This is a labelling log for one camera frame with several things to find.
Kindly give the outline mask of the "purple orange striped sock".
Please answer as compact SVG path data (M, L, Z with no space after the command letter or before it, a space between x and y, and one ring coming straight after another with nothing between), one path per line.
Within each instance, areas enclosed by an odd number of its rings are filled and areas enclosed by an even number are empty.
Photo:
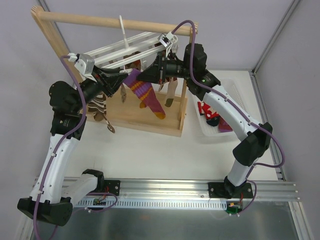
M157 118L163 120L166 113L156 97L153 86L149 82L138 81L137 76L140 73L139 70L133 69L123 83L138 97L142 104L140 108L149 107Z

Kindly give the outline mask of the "white plastic clip hanger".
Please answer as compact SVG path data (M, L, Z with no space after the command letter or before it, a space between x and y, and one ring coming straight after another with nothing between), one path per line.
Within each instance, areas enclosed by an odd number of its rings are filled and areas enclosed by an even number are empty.
M158 35L155 32L145 31L127 38L124 21L121 16L119 16L119 23L123 40L83 53L90 55L94 59L94 67L117 69L124 67L130 62L144 59L163 50L166 51L165 56L168 56L170 51L167 51L158 41L158 37L161 34ZM125 55L130 55L136 51L140 53L129 58L123 58Z

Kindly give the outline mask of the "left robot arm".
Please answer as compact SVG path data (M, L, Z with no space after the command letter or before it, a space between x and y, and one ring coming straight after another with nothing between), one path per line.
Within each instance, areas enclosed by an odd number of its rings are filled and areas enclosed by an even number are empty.
M87 78L77 88L64 81L57 81L49 88L49 104L54 114L48 153L30 196L20 198L17 204L17 208L34 222L64 226L82 198L91 192L99 195L105 190L103 172L93 169L86 169L66 190L62 186L70 156L81 140L87 121L86 114L80 112L101 93L112 97L130 73L95 67L93 79Z

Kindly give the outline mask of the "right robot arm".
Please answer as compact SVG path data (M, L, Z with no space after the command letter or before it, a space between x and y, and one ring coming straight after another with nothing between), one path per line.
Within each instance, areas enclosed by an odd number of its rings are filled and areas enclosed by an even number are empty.
M233 149L235 158L223 186L214 194L225 199L237 197L243 190L254 163L269 149L273 131L269 123L253 119L227 93L221 82L207 70L207 54L201 44L188 44L183 60L168 59L158 53L154 62L137 77L139 81L158 84L163 77L184 78L188 90L209 105L231 127L239 144Z

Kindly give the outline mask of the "wooden hanger rack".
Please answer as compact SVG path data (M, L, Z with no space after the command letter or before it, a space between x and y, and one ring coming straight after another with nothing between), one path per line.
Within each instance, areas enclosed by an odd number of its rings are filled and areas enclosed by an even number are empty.
M176 96L185 66L174 69L174 48L189 27L79 14L47 12L33 6L31 15L68 70L77 87L65 82L49 89L58 129L71 128L81 117L115 126L181 136L187 99ZM137 30L138 34L85 53L67 50L53 23Z

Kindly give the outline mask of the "beige patterned sock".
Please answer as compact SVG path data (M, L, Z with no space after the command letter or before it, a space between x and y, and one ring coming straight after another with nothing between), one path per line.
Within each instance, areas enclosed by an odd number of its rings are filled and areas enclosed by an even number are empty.
M167 60L178 60L176 52L177 51L170 50L167 56ZM163 57L165 56L165 53L166 53L166 50L161 51L161 54ZM165 80L162 80L162 82L159 83L158 92L160 92L163 89L166 83L168 83L168 86L167 86L167 92L165 97L165 106L170 108L174 101L176 89L178 86L178 78L176 76L170 76L167 70L165 71Z

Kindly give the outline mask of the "argyle sock right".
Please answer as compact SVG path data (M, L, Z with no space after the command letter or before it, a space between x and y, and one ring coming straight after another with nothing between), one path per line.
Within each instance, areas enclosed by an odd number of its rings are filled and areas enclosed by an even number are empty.
M130 57L134 56L134 55L138 55L140 53L141 53L140 51L136 51L136 52L133 52L133 53L131 53L129 55L125 55L123 58L127 59L127 58L130 58ZM128 64L125 64L124 68L125 69L137 69L139 71L142 71L142 61L141 61L141 59L132 61L132 62L130 62Z

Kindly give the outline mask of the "brown striped sock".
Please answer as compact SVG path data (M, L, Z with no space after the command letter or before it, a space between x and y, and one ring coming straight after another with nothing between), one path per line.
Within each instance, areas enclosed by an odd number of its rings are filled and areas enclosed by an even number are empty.
M97 95L87 104L87 112L92 114L96 122L104 121L110 132L113 134L116 132L115 128L107 119L107 97L104 93Z

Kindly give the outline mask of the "red white sock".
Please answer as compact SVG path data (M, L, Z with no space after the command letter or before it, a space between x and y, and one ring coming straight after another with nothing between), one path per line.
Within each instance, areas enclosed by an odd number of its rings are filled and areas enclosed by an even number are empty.
M203 101L197 102L198 112L205 117L205 121L209 126L216 127L220 122L220 115L208 104Z

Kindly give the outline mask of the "green circuit board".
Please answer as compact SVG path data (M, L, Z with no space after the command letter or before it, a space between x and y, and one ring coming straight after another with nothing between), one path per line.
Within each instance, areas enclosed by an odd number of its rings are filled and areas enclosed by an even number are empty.
M241 211L242 211L242 206L234 203L228 203L225 210L225 212L229 216L232 216L232 215L238 216Z

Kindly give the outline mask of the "aluminium mounting rail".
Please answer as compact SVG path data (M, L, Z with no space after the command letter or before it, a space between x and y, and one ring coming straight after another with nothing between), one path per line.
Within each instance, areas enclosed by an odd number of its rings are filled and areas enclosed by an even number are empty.
M246 184L235 197L217 193L221 181L106 179L102 193L85 196L77 207L102 208L116 202L117 208L225 210L228 203L300 202L296 184L288 181L255 181Z

